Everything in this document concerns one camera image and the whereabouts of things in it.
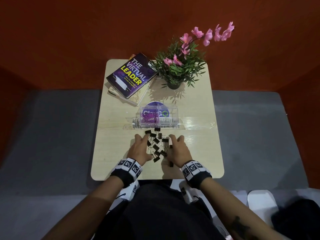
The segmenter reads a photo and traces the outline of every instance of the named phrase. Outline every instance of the wrist band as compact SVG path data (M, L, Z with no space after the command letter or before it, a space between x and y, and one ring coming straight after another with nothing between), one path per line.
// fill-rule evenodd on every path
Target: wrist band
M189 161L180 169L192 188L200 189L200 184L205 178L211 177L210 171L198 161Z
M136 160L125 158L118 162L110 176L119 177L124 184L124 188L127 188L131 183L137 180L141 172L142 166Z

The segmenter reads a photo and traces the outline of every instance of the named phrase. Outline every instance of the left hand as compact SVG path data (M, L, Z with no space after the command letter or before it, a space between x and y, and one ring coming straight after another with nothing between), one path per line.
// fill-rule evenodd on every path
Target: left hand
M143 166L147 161L152 159L151 154L147 154L147 141L149 134L146 134L143 138L140 135L134 135L135 142L130 147L127 157L136 160L141 166Z

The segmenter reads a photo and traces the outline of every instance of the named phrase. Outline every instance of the forearm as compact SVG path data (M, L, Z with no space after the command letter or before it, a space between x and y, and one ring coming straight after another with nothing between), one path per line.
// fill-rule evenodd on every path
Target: forearm
M212 178L206 178L200 189L234 240L282 240L276 231Z
M63 217L43 239L90 239L123 186L118 177L107 178Z

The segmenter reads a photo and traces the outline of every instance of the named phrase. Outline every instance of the black flower pot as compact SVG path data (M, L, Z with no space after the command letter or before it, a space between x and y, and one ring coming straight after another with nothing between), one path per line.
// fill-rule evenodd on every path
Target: black flower pot
M177 84L172 84L170 82L168 82L168 88L172 89L172 90L176 90L180 87L181 83L177 83Z

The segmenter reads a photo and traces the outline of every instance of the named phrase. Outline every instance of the person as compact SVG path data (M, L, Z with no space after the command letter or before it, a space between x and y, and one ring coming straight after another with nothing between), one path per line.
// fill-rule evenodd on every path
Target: person
M167 151L167 159L182 169L190 186L202 191L234 240L282 239L233 194L215 182L201 163L193 160L184 136L178 139L174 135L169 136L172 148ZM139 187L130 202L120 203L108 213L121 189L134 182L142 166L151 160L152 156L146 153L148 137L136 134L128 158L121 160L111 176L66 214L43 239L87 240L93 236L94 240L224 239L203 210L187 204L179 197L181 192L162 185Z

